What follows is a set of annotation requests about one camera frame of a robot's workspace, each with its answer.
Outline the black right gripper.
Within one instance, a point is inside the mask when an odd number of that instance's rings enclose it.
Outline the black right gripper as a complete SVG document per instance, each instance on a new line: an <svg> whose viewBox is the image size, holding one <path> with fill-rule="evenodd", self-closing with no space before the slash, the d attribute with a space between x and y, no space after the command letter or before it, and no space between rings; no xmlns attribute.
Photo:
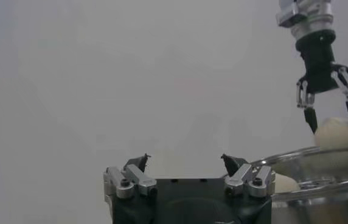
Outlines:
<svg viewBox="0 0 348 224"><path fill-rule="evenodd" d="M335 60L332 43L336 33L331 29L312 32L298 39L296 50L304 61L305 74L296 83L296 105L303 109L305 121L313 134L318 128L313 108L315 95L337 87L345 95L348 112L348 66Z"/></svg>

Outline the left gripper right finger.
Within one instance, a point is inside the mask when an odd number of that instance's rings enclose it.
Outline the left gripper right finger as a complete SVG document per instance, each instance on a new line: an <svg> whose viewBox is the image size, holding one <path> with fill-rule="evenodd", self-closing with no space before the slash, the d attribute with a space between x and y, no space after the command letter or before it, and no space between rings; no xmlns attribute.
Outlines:
<svg viewBox="0 0 348 224"><path fill-rule="evenodd" d="M275 193L275 172L270 166L253 166L243 158L222 154L227 174L225 188L233 196L269 197Z"/></svg>

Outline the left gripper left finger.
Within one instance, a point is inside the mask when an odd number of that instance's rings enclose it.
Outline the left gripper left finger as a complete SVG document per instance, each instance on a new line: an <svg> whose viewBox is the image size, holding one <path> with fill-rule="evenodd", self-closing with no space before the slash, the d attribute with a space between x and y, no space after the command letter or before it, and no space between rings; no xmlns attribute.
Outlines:
<svg viewBox="0 0 348 224"><path fill-rule="evenodd" d="M107 167L103 173L105 198L132 198L135 194L153 198L157 195L157 180L146 175L150 155L129 159L123 168Z"/></svg>

